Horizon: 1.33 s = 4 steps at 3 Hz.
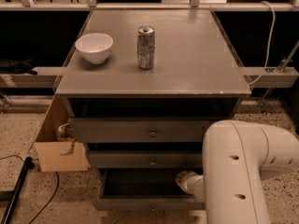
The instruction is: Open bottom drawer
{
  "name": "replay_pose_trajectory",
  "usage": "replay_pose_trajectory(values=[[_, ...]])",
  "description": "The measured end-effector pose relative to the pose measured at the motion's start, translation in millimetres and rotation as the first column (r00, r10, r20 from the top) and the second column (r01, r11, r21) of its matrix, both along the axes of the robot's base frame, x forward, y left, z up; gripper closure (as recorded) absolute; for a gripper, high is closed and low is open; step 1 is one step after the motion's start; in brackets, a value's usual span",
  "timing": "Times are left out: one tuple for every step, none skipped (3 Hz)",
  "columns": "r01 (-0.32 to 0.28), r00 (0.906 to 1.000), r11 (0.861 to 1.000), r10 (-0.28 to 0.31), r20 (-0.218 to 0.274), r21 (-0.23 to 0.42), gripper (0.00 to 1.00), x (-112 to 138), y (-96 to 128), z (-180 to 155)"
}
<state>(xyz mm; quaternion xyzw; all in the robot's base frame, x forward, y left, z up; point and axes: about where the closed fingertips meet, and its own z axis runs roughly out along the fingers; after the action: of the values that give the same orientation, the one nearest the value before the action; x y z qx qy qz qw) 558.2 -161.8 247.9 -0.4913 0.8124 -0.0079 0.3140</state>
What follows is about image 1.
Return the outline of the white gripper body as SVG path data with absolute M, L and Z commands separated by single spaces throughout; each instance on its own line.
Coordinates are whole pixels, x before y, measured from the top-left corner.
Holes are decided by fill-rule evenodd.
M 188 194 L 195 194 L 199 193 L 203 189 L 203 186 L 204 178 L 201 175 L 196 174 L 196 176 L 192 177 L 191 182 L 181 189 Z

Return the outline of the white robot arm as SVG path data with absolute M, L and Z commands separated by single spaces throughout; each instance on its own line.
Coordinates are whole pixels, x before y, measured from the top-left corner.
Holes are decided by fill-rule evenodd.
M 183 171 L 176 182 L 205 203 L 207 224 L 271 224 L 262 181 L 298 165 L 299 141 L 289 131 L 222 120 L 205 133 L 203 173 Z

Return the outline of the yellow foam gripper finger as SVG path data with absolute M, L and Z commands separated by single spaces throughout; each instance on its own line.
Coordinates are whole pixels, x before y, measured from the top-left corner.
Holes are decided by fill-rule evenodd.
M 176 182 L 181 188 L 186 187 L 193 176 L 196 176 L 194 171 L 182 171 L 176 175 Z

